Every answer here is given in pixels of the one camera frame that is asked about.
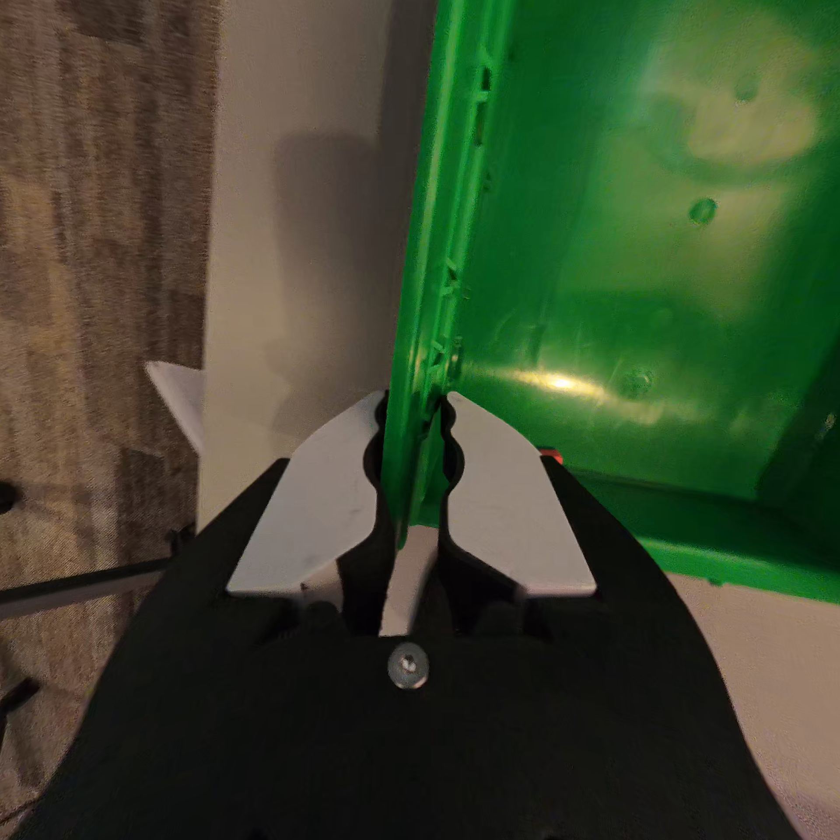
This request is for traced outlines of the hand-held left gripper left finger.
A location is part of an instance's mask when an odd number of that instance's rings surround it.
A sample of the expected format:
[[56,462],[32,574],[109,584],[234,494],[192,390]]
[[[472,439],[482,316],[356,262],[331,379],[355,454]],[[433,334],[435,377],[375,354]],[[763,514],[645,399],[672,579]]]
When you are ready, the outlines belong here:
[[385,596],[392,538],[376,542],[379,492],[365,455],[385,391],[329,420],[295,450],[227,583],[233,596]]

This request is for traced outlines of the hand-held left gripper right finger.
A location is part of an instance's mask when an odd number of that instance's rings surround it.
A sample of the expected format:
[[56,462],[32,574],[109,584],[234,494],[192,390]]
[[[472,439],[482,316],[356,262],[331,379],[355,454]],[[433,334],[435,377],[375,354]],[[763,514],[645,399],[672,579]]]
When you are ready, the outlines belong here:
[[455,456],[444,503],[457,550],[530,597],[588,597],[596,582],[539,450],[458,392],[441,404],[442,435]]

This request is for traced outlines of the green plastic bin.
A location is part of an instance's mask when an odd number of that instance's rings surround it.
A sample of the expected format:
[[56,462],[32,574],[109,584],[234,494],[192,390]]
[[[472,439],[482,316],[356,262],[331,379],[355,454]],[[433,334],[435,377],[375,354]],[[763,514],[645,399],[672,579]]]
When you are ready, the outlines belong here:
[[437,2],[383,482],[456,391],[667,572],[838,604],[838,2]]

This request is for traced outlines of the white board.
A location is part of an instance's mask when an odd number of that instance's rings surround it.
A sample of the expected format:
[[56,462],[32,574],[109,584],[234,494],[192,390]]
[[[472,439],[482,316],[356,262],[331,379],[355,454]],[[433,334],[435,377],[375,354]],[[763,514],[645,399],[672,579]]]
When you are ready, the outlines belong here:
[[202,457],[205,371],[163,361],[146,361],[144,369],[192,450]]

